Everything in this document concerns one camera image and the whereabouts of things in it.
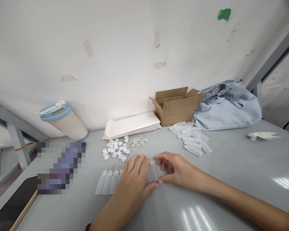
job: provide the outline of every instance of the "clear plastic bottle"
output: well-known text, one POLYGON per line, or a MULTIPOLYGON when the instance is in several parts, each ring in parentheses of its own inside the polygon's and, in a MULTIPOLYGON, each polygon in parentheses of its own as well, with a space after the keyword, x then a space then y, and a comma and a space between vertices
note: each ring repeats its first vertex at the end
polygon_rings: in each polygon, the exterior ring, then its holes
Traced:
POLYGON ((196 148, 193 148, 193 147, 190 147, 190 146, 187 146, 187 145, 184 145, 184 147, 187 149, 187 151, 189 151, 190 153, 193 153, 194 155, 196 156, 199 156, 201 157, 202 156, 202 151, 201 150, 198 150, 196 148))
POLYGON ((201 145, 200 144, 197 144, 197 143, 194 143, 194 142, 190 142, 190 141, 184 141, 184 144, 186 144, 187 146, 196 148, 198 150, 201 150, 201 145))
POLYGON ((199 144, 206 153, 212 152, 212 149, 209 147, 209 145, 207 145, 206 142, 204 142, 202 139, 199 139, 199 144))
POLYGON ((175 126, 169 127, 169 130, 175 135, 179 135, 182 132, 181 128, 175 126))
POLYGON ((184 126, 185 124, 186 124, 186 122, 182 121, 182 122, 177 122, 176 124, 174 124, 174 126, 181 127, 181 126, 184 126))
POLYGON ((194 136, 196 138, 200 138, 200 136, 201 136, 201 133, 197 132, 197 131, 191 131, 190 134, 191 134, 191 136, 194 136))
POLYGON ((178 138, 184 138, 184 137, 189 137, 190 133, 182 133, 178 135, 178 138))
POLYGON ((189 142, 194 142, 194 143, 199 143, 199 139, 196 137, 184 137, 182 138, 183 141, 189 141, 189 142))
POLYGON ((184 125, 184 128, 191 127, 191 126, 194 126, 194 125, 195 125, 194 122, 188 121, 188 122, 186 122, 186 124, 184 125))
POLYGON ((183 129, 182 133, 190 133, 192 131, 192 127, 186 127, 183 129))
POLYGON ((192 131, 200 132, 201 127, 192 127, 192 131))
POLYGON ((200 133, 200 139, 202 139, 204 142, 207 142, 209 140, 209 137, 207 137, 206 135, 200 133))

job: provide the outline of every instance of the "tablet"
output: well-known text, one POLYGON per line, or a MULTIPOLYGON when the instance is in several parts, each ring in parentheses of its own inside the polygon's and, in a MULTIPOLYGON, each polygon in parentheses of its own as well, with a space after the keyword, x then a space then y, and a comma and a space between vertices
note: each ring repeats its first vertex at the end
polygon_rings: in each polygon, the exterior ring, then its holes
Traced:
POLYGON ((0 231, 15 231, 37 197, 37 176, 26 179, 0 210, 0 231))

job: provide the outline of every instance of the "forearm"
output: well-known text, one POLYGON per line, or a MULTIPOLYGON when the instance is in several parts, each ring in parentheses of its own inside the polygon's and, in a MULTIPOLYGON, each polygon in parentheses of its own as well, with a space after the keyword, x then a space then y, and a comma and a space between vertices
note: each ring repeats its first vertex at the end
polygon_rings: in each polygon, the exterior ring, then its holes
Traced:
POLYGON ((263 230, 289 230, 289 213, 238 190, 212 176, 206 193, 226 202, 263 230))
POLYGON ((92 222, 89 231, 119 231, 122 228, 118 208, 112 205, 110 200, 98 217, 92 222))

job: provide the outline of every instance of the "tape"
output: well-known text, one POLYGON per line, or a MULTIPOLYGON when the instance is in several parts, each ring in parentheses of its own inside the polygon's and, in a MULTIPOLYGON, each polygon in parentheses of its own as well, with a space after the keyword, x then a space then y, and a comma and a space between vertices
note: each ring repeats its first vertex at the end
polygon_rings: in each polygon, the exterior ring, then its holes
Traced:
POLYGON ((65 75, 65 76, 61 77, 61 80, 64 82, 70 82, 70 81, 74 81, 74 80, 78 80, 78 79, 72 75, 65 75))
POLYGON ((154 34, 154 49, 159 48, 160 46, 160 40, 161 40, 161 34, 157 31, 155 31, 154 34))
POLYGON ((159 69, 159 68, 162 68, 162 67, 167 67, 167 63, 166 62, 159 62, 159 63, 153 64, 153 66, 154 66, 155 69, 159 69))
POLYGON ((85 40, 85 42, 83 43, 83 46, 86 49, 88 57, 91 57, 93 55, 93 49, 88 39, 85 40))

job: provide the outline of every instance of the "blue cloth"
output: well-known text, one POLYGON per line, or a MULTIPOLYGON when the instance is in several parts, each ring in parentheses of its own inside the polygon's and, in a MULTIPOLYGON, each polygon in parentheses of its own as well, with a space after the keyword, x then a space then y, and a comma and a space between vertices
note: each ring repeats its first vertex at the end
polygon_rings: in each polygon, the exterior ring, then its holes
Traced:
POLYGON ((257 97, 241 81, 226 80, 201 92, 211 95, 200 102, 192 121, 204 131, 243 128, 261 120, 257 97))

